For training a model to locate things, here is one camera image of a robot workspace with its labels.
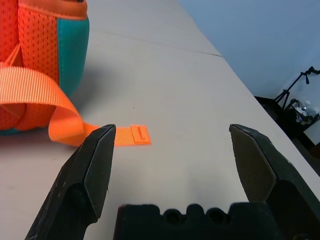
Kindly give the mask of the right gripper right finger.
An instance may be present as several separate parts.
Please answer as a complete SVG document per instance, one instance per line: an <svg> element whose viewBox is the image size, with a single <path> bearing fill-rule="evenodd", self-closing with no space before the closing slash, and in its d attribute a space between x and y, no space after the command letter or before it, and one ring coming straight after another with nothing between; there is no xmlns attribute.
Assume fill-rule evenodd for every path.
<svg viewBox="0 0 320 240"><path fill-rule="evenodd" d="M320 201L296 168L257 130L231 124L229 132L247 199L268 204L287 240L318 240Z"/></svg>

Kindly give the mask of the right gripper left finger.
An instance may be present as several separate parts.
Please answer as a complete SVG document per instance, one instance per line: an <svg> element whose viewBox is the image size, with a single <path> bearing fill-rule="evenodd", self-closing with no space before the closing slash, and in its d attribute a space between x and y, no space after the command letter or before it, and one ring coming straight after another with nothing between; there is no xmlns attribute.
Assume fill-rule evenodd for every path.
<svg viewBox="0 0 320 240"><path fill-rule="evenodd" d="M108 124L85 138L61 167L27 240L82 240L101 217L115 146L116 126Z"/></svg>

